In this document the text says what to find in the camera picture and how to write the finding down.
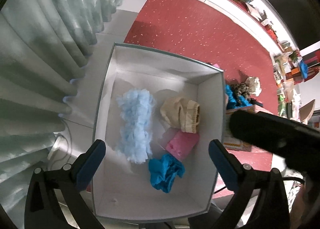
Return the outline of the person's right hand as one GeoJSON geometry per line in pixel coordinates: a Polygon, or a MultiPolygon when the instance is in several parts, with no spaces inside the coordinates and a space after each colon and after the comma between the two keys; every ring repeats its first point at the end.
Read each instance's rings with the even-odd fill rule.
{"type": "Polygon", "coordinates": [[[311,204],[308,202],[306,187],[300,187],[290,211],[291,228],[298,227],[310,212],[311,204]]]}

